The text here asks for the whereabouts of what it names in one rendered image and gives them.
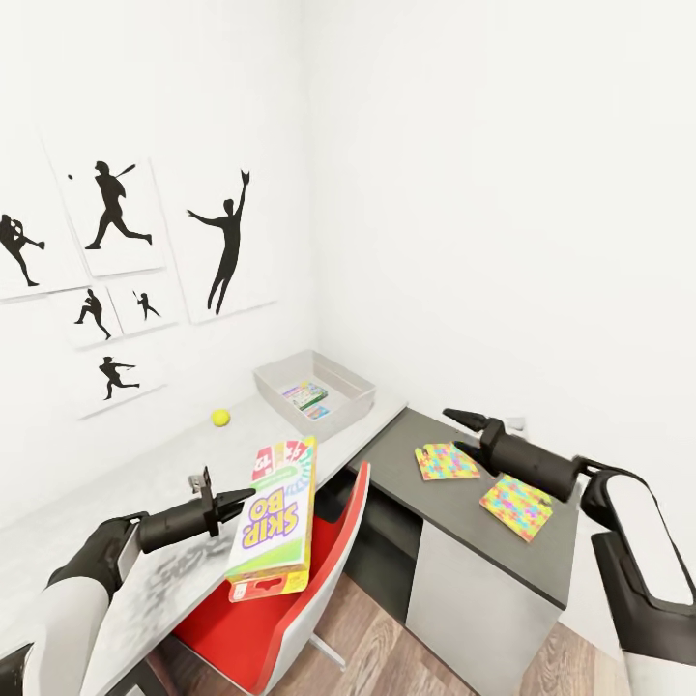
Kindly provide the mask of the tennis ball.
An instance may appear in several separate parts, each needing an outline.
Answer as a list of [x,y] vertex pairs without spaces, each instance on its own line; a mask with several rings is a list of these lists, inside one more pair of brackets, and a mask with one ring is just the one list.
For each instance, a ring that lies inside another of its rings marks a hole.
[[225,426],[229,422],[229,413],[226,409],[217,409],[212,414],[212,423],[216,426]]

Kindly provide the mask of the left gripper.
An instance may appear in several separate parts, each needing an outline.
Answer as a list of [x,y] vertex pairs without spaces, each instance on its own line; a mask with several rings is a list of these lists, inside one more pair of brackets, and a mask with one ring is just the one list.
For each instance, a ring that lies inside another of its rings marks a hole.
[[225,524],[241,515],[245,499],[255,495],[255,488],[217,493],[213,498],[210,485],[200,488],[197,500],[170,507],[166,511],[165,526],[170,544],[187,538],[210,533],[210,538],[219,535],[218,522]]

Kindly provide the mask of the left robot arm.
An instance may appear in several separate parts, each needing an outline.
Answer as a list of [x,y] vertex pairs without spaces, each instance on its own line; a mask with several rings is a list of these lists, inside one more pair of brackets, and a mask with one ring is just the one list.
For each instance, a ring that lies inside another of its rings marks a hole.
[[217,493],[208,466],[187,474],[188,501],[150,515],[108,519],[38,597],[0,634],[0,696],[79,696],[102,620],[141,551],[147,555],[187,538],[219,535],[241,515],[255,488]]

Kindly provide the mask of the board game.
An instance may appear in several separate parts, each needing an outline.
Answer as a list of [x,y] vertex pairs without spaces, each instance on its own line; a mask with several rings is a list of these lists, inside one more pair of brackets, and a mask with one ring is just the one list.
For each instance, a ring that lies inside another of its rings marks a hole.
[[294,406],[299,410],[309,408],[313,402],[319,402],[328,396],[328,392],[318,386],[305,381],[296,388],[291,389],[283,394]]
[[327,410],[326,408],[322,407],[316,402],[313,402],[309,408],[305,408],[305,410],[302,410],[304,414],[306,414],[309,418],[312,420],[319,419],[322,416],[325,416],[328,414],[330,411]]
[[[312,434],[258,450],[225,570],[231,602],[302,591],[308,584],[318,443]],[[268,591],[256,584],[281,578]]]

